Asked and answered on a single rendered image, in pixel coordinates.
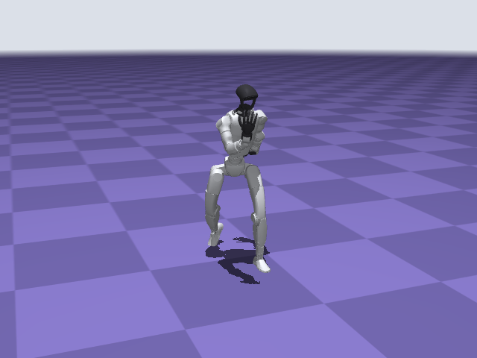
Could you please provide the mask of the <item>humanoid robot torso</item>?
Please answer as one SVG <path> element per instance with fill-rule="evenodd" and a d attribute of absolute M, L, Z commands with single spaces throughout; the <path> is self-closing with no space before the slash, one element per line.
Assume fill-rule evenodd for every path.
<path fill-rule="evenodd" d="M 255 119 L 255 116 L 256 116 L 256 111 L 254 109 L 252 109 L 250 111 L 250 117 L 249 117 L 249 121 L 250 121 L 250 118 L 251 118 L 251 114 L 252 112 L 254 111 L 254 114 L 253 114 L 253 121 Z M 239 141 L 241 139 L 241 133 L 242 133 L 242 129 L 241 129 L 241 126 L 239 124 L 239 121 L 238 121 L 238 117 L 239 115 L 237 114 L 242 114 L 243 112 L 239 111 L 234 113 L 234 111 L 230 111 L 228 112 L 225 116 L 229 116 L 230 117 L 230 120 L 231 120 L 231 125 L 230 125 L 230 130 L 231 130 L 231 134 L 233 136 L 233 142 L 236 142 L 236 141 Z M 241 117 L 241 123 L 243 124 L 243 117 Z M 245 121 L 247 121 L 247 117 L 245 117 Z M 253 123 L 252 121 L 252 123 Z M 247 155 L 253 145 L 253 141 L 255 139 L 255 135 L 256 135 L 256 131 L 257 131 L 257 128 L 258 128 L 258 124 L 259 124 L 259 116 L 257 115 L 257 119 L 256 119 L 256 124 L 255 124 L 255 128 L 254 130 L 252 131 L 252 140 L 251 140 L 251 144 L 249 147 L 246 147 L 245 149 L 243 149 L 242 152 L 238 153 L 238 154 L 234 154 L 234 155 L 230 155 L 225 157 L 224 159 L 224 165 L 225 165 L 225 175 L 229 175 L 231 177 L 238 177 L 239 175 L 244 175 L 244 169 L 245 169 L 245 162 L 244 162 L 244 155 Z M 223 143 L 223 141 L 222 141 Z M 224 143 L 223 143 L 224 145 Z M 226 148 L 224 146 L 224 150 L 226 151 Z"/>

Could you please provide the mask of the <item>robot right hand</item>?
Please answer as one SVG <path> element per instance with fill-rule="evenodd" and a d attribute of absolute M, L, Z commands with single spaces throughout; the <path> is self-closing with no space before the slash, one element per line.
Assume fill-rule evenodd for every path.
<path fill-rule="evenodd" d="M 253 134 L 252 131 L 255 128 L 258 113 L 256 113 L 254 121 L 253 121 L 254 111 L 251 114 L 250 121 L 249 121 L 250 110 L 248 110 L 248 113 L 247 113 L 247 121 L 245 121 L 245 113 L 246 113 L 246 110 L 244 110 L 244 114 L 243 114 L 243 124 L 241 123 L 241 117 L 238 116 L 238 123 L 240 124 L 241 129 L 243 130 L 242 133 L 241 133 L 241 140 L 243 139 L 243 136 L 244 136 L 244 137 L 250 137 L 250 141 L 251 141 L 252 140 L 252 134 Z M 253 123 L 252 123 L 252 121 L 253 121 Z"/>

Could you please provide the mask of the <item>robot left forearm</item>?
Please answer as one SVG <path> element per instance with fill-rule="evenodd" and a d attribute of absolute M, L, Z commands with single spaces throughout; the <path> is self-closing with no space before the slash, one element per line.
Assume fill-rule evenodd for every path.
<path fill-rule="evenodd" d="M 259 153 L 259 148 L 260 148 L 261 143 L 262 143 L 262 140 L 261 140 L 260 142 L 255 142 L 255 141 L 253 141 L 253 145 L 252 145 L 250 151 L 255 151 L 256 154 L 258 154 L 258 153 Z M 256 155 L 256 154 L 254 154 L 254 155 Z"/>

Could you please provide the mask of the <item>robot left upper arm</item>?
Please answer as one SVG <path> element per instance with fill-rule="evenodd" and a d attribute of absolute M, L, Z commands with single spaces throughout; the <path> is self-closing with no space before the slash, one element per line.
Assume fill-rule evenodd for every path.
<path fill-rule="evenodd" d="M 264 129 L 265 123 L 268 120 L 268 118 L 261 110 L 256 110 L 256 112 L 258 113 L 258 116 L 259 116 L 259 124 L 258 124 L 254 141 L 260 142 L 261 140 L 265 138 L 265 135 L 262 132 L 262 130 Z"/>

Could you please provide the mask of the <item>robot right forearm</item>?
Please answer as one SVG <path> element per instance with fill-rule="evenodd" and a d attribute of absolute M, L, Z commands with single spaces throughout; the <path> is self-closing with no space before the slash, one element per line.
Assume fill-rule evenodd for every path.
<path fill-rule="evenodd" d="M 244 137 L 243 139 L 236 141 L 234 143 L 230 143 L 226 147 L 226 151 L 228 154 L 233 154 L 233 153 L 240 153 L 245 149 L 246 147 L 249 147 L 251 144 L 250 137 Z"/>

